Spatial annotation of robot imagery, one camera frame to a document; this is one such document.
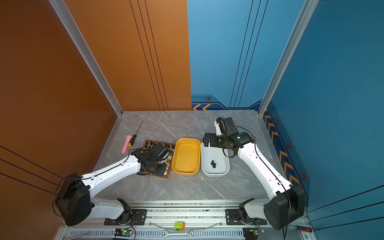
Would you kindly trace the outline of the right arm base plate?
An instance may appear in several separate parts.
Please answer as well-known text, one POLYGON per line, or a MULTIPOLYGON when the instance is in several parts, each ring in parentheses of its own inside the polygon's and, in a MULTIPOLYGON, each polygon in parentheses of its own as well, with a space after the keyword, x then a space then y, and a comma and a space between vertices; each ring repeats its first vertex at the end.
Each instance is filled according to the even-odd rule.
POLYGON ((249 226, 264 226, 267 221, 263 219, 250 219, 244 217, 239 209, 226 209, 225 210, 226 223, 229 226, 234 225, 249 225, 249 226))

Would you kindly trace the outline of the yellow plastic tray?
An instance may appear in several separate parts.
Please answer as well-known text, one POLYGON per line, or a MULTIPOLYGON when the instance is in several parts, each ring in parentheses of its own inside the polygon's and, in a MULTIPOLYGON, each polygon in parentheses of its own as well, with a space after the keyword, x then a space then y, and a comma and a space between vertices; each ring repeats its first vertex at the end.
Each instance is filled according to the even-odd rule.
POLYGON ((201 142, 194 138, 181 138, 176 142, 172 170, 177 175, 192 177, 200 168, 201 142))

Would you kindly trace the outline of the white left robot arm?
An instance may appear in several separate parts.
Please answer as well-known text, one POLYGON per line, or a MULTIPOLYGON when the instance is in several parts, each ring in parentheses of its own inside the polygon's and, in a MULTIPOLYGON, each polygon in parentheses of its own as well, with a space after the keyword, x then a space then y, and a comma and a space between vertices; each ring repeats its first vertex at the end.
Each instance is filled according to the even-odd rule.
POLYGON ((66 225, 73 227, 88 219, 131 224, 134 215, 124 199, 98 199, 97 194, 130 175, 147 173, 163 176, 169 154, 167 147, 157 144, 152 148, 134 149, 124 159, 95 172, 67 176, 54 200, 66 225))

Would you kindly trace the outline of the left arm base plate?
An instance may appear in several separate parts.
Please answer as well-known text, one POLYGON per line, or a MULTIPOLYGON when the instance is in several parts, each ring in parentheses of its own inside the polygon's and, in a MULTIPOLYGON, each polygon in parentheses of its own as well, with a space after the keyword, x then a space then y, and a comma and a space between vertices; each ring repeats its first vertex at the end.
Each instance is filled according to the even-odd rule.
POLYGON ((124 210, 122 215, 118 217, 116 220, 105 219, 105 226, 143 226, 145 224, 147 217, 146 209, 133 209, 133 210, 124 210))

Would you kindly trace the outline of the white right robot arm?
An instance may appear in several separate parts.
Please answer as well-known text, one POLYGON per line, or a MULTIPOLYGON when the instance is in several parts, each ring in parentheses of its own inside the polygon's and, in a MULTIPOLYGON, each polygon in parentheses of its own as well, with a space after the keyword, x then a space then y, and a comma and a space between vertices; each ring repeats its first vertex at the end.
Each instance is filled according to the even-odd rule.
POLYGON ((290 223, 304 215, 303 187, 293 186, 283 177, 259 150, 252 133, 239 132, 232 118, 217 118, 215 128, 215 133, 204 135, 204 147, 233 151, 252 170, 269 198, 267 203, 258 203, 255 199, 242 202, 239 205, 241 221, 247 225, 258 219, 266 220, 274 229, 285 231, 290 223))

